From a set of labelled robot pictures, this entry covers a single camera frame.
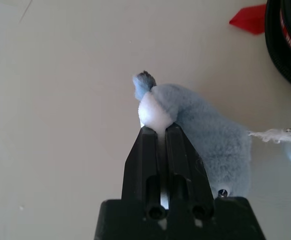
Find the stuffed animal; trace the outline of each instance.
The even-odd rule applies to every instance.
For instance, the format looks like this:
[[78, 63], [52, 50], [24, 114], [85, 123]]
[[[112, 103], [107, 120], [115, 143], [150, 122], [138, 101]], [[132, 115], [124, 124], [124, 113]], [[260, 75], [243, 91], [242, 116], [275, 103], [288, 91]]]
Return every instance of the stuffed animal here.
[[156, 131], [159, 142], [165, 130], [178, 124], [201, 156], [213, 196], [246, 197], [250, 188], [249, 131], [227, 119], [196, 92], [175, 84], [157, 85], [146, 71], [133, 78], [140, 101], [142, 124]]

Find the white tabletop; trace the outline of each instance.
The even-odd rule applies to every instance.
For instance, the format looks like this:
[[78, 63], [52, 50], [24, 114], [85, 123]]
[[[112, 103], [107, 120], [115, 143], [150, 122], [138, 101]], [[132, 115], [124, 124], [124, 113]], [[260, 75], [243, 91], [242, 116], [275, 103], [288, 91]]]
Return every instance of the white tabletop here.
[[[291, 128], [291, 85], [264, 34], [228, 24], [264, 0], [0, 3], [0, 240], [93, 239], [138, 135], [132, 75], [200, 93], [253, 131]], [[268, 240], [291, 239], [291, 162], [253, 142], [248, 197]]]

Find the light blue plush toy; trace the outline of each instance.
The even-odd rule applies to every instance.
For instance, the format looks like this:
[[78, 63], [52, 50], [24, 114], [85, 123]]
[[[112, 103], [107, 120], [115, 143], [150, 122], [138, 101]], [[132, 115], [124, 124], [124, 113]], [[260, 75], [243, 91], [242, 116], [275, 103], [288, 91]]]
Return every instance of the light blue plush toy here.
[[248, 194], [251, 137], [248, 130], [217, 112], [197, 93], [175, 84], [156, 84], [146, 71], [133, 78], [140, 101], [140, 122], [156, 131], [159, 142], [172, 123], [178, 124], [201, 156], [212, 194]]

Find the black plastic part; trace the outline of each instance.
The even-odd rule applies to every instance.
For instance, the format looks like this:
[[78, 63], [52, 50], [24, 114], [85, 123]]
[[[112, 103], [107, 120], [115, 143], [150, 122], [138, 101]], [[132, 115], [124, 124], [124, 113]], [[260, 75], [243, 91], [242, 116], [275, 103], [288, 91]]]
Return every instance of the black plastic part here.
[[182, 129], [165, 132], [169, 209], [158, 204], [157, 135], [146, 127], [126, 160], [122, 199], [101, 204], [94, 240], [264, 240], [249, 202], [213, 200], [204, 165]]
[[281, 30], [280, 9], [280, 0], [267, 1], [265, 14], [265, 41], [274, 65], [291, 83], [291, 49]]
[[169, 127], [165, 137], [170, 200], [182, 195], [182, 199], [204, 207], [210, 215], [214, 198], [201, 157], [178, 125]]

